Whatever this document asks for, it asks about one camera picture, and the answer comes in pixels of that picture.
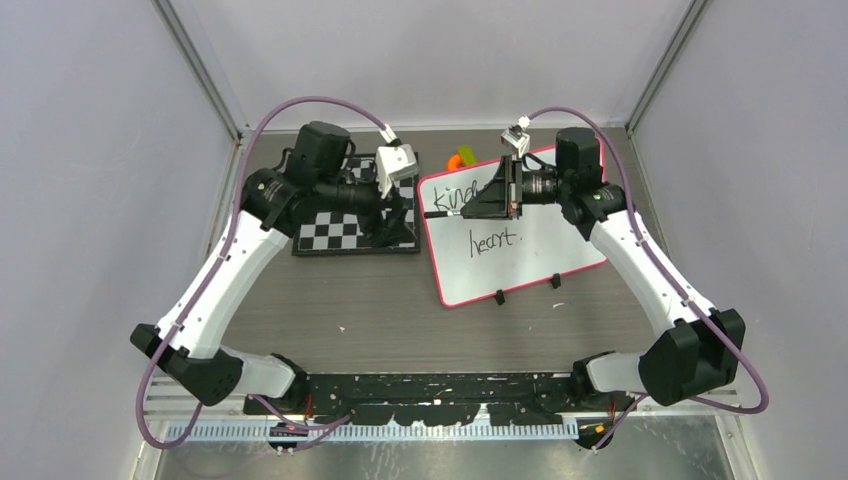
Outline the black white marker pen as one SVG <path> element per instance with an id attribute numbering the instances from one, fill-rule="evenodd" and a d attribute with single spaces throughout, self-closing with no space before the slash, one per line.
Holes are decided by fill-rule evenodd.
<path id="1" fill-rule="evenodd" d="M 450 218 L 450 217 L 460 217 L 461 213 L 457 211 L 427 211 L 424 213 L 424 218 L 429 219 L 439 219 L 439 218 Z"/>

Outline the pink framed whiteboard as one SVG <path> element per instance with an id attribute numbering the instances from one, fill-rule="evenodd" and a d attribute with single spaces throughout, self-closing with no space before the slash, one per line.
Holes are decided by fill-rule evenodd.
<path id="1" fill-rule="evenodd" d="M 417 187 L 424 238 L 438 295 L 458 307 L 498 293 L 596 267 L 606 257 L 561 215 L 560 207 L 530 205 L 517 220 L 429 218 L 457 211 L 492 179 L 497 159 L 424 177 Z"/>

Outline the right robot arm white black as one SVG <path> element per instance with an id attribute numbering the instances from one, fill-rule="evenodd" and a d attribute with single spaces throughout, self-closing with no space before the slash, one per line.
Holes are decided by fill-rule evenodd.
<path id="1" fill-rule="evenodd" d="M 611 392 L 646 394 L 662 406 L 731 384 L 746 326 L 734 309 L 704 301 L 659 250 L 625 187 L 604 177 L 602 143 L 585 127 L 561 129 L 551 164 L 537 157 L 520 126 L 501 135 L 510 152 L 492 179 L 460 210 L 465 219 L 517 220 L 525 207 L 552 205 L 611 263 L 630 288 L 655 333 L 643 353 L 604 352 L 573 364 L 569 392 L 596 410 Z"/>

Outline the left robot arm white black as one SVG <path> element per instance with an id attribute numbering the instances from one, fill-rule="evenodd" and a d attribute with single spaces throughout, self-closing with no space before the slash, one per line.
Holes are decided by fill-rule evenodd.
<path id="1" fill-rule="evenodd" d="M 270 261 L 320 213 L 354 215 L 377 247 L 412 242 L 400 183 L 418 173 L 410 145 L 390 129 L 385 145 L 360 175 L 350 163 L 356 146 L 342 127 L 303 125 L 273 168 L 250 174 L 225 231 L 189 289 L 155 324 L 139 324 L 130 342 L 204 406 L 231 395 L 259 394 L 284 414 L 307 398 L 299 369 L 279 355 L 259 356 L 223 346 L 237 308 Z"/>

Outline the black white chessboard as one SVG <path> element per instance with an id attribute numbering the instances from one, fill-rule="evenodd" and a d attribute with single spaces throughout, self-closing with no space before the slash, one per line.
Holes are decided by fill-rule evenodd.
<path id="1" fill-rule="evenodd" d="M 420 176 L 400 182 L 395 191 L 403 198 L 407 209 L 405 222 L 413 239 L 388 247 L 375 247 L 362 233 L 355 215 L 319 213 L 314 220 L 303 224 L 290 241 L 295 257 L 318 257 L 365 254 L 413 254 L 420 252 L 420 208 L 414 198 Z"/>

